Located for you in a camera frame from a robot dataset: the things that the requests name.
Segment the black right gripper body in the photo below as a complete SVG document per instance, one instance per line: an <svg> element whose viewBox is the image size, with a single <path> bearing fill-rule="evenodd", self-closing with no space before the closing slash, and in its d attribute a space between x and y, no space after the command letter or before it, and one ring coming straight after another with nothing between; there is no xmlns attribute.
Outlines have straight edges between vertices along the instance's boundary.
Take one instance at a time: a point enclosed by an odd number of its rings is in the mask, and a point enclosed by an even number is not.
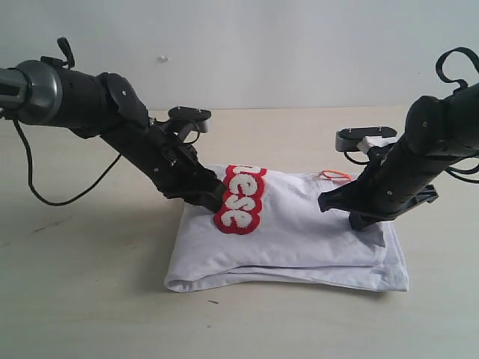
<svg viewBox="0 0 479 359"><path fill-rule="evenodd" d="M398 141L385 161L365 179L359 204L349 216L351 227L362 230L381 221L393 221L409 210L409 203L441 172L455 163L453 156L424 156Z"/></svg>

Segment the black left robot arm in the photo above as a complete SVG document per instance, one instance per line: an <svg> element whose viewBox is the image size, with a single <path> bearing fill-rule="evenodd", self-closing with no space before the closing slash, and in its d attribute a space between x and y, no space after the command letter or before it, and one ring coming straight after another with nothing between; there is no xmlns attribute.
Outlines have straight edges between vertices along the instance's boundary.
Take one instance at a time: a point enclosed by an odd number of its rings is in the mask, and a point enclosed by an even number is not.
<svg viewBox="0 0 479 359"><path fill-rule="evenodd" d="M190 132L207 132L211 113L206 109L177 106L165 122L157 121L124 77L92 76L47 58L1 70L1 108L8 120L102 138L166 198L211 212L222 207L225 185L186 141Z"/></svg>

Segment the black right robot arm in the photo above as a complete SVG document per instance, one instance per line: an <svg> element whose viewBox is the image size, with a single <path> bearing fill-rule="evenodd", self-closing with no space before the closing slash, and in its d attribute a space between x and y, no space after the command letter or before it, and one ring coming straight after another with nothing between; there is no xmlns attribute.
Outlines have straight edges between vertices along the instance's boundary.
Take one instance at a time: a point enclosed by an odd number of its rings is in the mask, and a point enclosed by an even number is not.
<svg viewBox="0 0 479 359"><path fill-rule="evenodd" d="M420 97L400 137L389 127L343 129L335 146L364 153L368 162L357 179L318 197L320 211L348 212L354 230L393 221L437 199L431 182L440 173L457 175L456 163L478 156L478 86L444 99Z"/></svg>

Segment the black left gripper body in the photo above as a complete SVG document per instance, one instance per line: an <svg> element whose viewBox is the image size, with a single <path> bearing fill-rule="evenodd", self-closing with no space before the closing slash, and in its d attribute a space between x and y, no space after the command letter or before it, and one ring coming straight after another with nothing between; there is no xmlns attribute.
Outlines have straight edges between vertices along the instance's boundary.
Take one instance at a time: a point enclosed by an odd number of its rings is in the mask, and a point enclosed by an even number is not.
<svg viewBox="0 0 479 359"><path fill-rule="evenodd" d="M159 126L139 129L124 123L101 138L145 174L166 198L182 198L196 206L210 204L205 168L190 149Z"/></svg>

